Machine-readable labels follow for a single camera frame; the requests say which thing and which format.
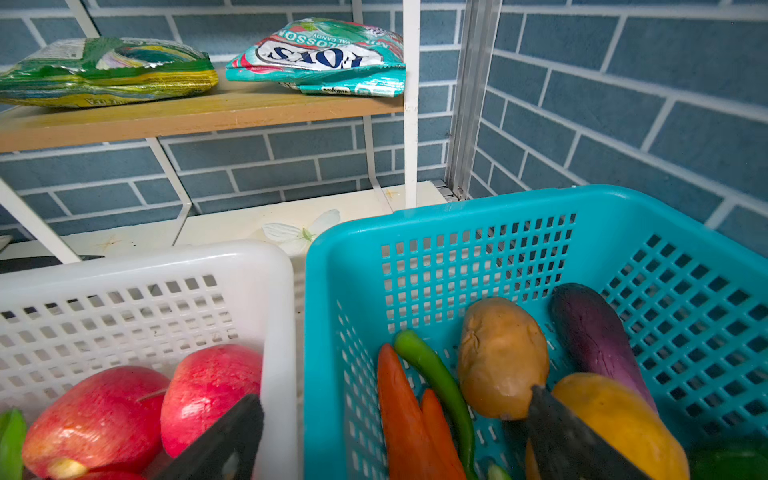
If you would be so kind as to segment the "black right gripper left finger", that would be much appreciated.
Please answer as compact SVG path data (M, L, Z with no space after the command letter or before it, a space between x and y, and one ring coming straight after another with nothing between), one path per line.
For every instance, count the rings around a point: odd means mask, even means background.
M244 396L174 459L155 479L252 478L264 429L264 410L255 394Z

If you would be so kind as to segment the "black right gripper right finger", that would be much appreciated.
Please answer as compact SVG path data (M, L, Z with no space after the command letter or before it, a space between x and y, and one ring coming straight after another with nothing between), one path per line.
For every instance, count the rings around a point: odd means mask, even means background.
M526 424L543 479L648 477L542 386L532 387Z

